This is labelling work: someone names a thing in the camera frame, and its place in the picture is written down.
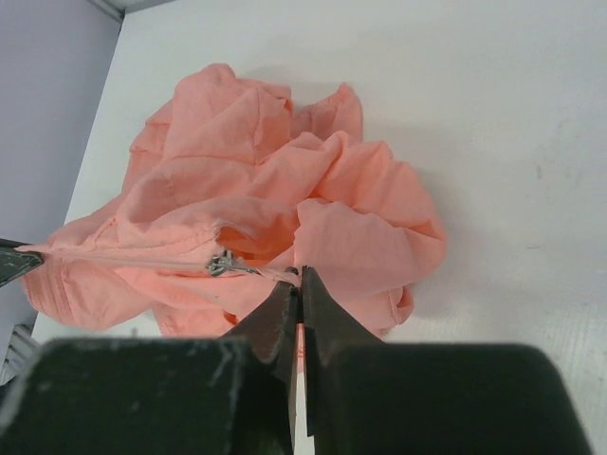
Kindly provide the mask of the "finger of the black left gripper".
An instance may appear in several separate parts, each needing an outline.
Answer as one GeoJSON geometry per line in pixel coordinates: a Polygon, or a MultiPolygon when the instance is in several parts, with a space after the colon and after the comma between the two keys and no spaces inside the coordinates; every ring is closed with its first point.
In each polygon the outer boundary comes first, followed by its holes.
{"type": "Polygon", "coordinates": [[[19,279],[44,263],[43,256],[31,251],[29,244],[2,239],[0,250],[1,287],[19,279]]]}

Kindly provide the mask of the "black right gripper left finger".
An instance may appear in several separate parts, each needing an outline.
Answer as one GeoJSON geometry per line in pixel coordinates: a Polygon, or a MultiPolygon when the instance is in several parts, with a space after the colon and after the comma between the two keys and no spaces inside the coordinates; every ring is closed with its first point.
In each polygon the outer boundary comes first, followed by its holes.
{"type": "Polygon", "coordinates": [[[221,337],[43,344],[2,405],[2,452],[292,453],[299,278],[221,337]]]}

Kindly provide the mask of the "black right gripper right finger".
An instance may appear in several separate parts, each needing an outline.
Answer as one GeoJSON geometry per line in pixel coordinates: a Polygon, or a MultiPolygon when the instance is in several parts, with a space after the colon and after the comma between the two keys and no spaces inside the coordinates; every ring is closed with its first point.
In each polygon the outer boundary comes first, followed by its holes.
{"type": "Polygon", "coordinates": [[[561,375],[524,344],[387,343],[303,270],[306,426],[319,454],[588,454],[561,375]]]}

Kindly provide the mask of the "peach pink zip jacket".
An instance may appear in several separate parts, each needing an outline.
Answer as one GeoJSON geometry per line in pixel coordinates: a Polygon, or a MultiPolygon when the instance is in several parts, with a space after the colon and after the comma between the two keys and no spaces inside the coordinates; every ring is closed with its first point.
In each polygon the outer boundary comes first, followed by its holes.
{"type": "Polygon", "coordinates": [[[447,238],[414,169],[363,140],[348,85],[298,108],[289,87],[213,64],[147,119],[120,194],[36,251],[24,291],[64,325],[148,312],[166,337],[218,337],[310,266],[382,336],[412,313],[410,288],[447,238]]]}

